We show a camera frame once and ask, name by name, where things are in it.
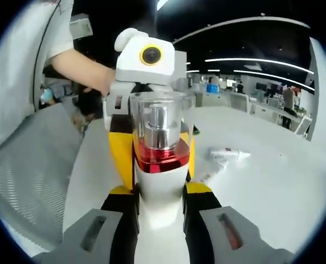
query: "desk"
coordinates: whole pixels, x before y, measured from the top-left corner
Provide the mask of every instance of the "desk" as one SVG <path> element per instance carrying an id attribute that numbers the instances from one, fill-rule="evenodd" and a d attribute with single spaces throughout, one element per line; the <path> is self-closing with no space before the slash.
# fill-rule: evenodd
<path id="1" fill-rule="evenodd" d="M 288 117 L 289 119 L 293 120 L 294 122 L 296 123 L 300 123 L 301 122 L 301 118 L 300 117 L 294 117 L 293 115 L 281 110 L 281 109 L 278 109 L 278 108 L 275 108 L 273 106 L 270 106 L 266 103 L 260 103 L 260 102 L 255 102 L 255 101 L 250 101 L 250 104 L 252 105 L 255 105 L 255 106 L 260 106 L 260 107 L 263 107 L 263 108 L 266 108 L 266 109 L 269 109 L 273 112 L 276 112 L 277 114 L 281 115 L 281 116 L 284 116 L 284 117 Z"/>
<path id="2" fill-rule="evenodd" d="M 231 164 L 211 188 L 223 206 L 232 206 L 258 226 L 274 248 L 299 250 L 326 213 L 326 154 L 289 130 L 227 107 L 195 109 L 195 173 L 203 173 L 210 146 L 249 151 Z M 120 185 L 102 120 L 90 124 L 70 179 L 63 230 L 91 208 L 100 208 Z M 157 232 L 141 228 L 136 263 L 189 263 L 178 225 Z"/>

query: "black ceiling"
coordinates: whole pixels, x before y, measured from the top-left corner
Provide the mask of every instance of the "black ceiling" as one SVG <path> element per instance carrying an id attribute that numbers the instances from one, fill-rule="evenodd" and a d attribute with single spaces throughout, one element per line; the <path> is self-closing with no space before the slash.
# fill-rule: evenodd
<path id="1" fill-rule="evenodd" d="M 90 16 L 94 35 L 77 41 L 78 48 L 99 62 L 115 66 L 113 44 L 118 33 L 148 14 L 153 20 L 154 0 L 107 1 L 74 0 L 74 14 Z M 248 21 L 210 29 L 175 44 L 187 52 L 189 69 L 221 69 L 232 72 L 245 64 L 237 62 L 206 63 L 208 58 L 265 58 L 308 69 L 309 36 L 320 36 L 316 23 L 322 10 L 305 0 L 169 0 L 157 13 L 158 37 L 174 41 L 195 30 L 232 19 L 268 17 L 295 19 L 315 30 L 279 21 Z M 283 76 L 303 83 L 307 73 L 276 64 L 260 63 L 263 73 Z"/>

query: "gray chair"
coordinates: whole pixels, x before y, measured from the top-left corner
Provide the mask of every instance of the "gray chair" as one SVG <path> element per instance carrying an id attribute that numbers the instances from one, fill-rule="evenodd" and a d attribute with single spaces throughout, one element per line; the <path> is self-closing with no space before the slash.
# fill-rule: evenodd
<path id="1" fill-rule="evenodd" d="M 304 115 L 302 117 L 299 125 L 295 129 L 294 133 L 297 134 L 297 135 L 304 136 L 305 133 L 306 133 L 306 130 L 310 126 L 311 122 L 312 122 L 312 119 L 310 117 L 307 117 L 306 115 Z"/>
<path id="2" fill-rule="evenodd" d="M 229 95 L 230 107 L 236 110 L 250 113 L 249 97 L 242 93 L 231 92 Z"/>
<path id="3" fill-rule="evenodd" d="M 69 177 L 81 142 L 59 103 L 26 118 L 0 146 L 0 217 L 45 250 L 62 241 Z"/>

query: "person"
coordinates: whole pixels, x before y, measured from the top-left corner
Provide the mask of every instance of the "person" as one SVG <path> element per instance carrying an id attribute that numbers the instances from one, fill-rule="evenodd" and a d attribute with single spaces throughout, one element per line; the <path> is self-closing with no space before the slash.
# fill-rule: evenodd
<path id="1" fill-rule="evenodd" d="M 296 117 L 297 114 L 294 111 L 295 93 L 292 90 L 292 88 L 287 87 L 283 91 L 283 98 L 284 98 L 284 111 Z M 291 119 L 283 116 L 282 126 L 286 129 L 290 129 L 290 124 L 291 124 Z"/>
<path id="2" fill-rule="evenodd" d="M 36 0 L 16 17 L 0 42 L 0 145 L 38 110 L 45 65 L 106 96 L 115 71 L 74 49 L 73 0 Z"/>
<path id="3" fill-rule="evenodd" d="M 267 89 L 264 97 L 273 98 L 274 95 L 275 95 L 275 86 L 271 85 L 271 87 Z"/>
<path id="4" fill-rule="evenodd" d="M 244 92 L 244 86 L 242 85 L 242 81 L 236 86 L 238 94 L 243 94 Z"/>

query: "person's arm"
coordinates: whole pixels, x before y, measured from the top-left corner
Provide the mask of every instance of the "person's arm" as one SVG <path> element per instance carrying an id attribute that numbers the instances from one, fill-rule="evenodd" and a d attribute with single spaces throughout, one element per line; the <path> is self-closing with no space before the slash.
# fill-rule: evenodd
<path id="1" fill-rule="evenodd" d="M 104 96 L 109 92 L 109 86 L 115 79 L 115 71 L 69 49 L 51 58 L 54 69 L 84 86 L 96 89 Z"/>
<path id="2" fill-rule="evenodd" d="M 115 78 L 115 71 L 74 50 L 70 32 L 72 4 L 73 1 L 61 3 L 61 17 L 48 59 L 54 69 L 66 78 L 99 90 L 106 96 Z"/>

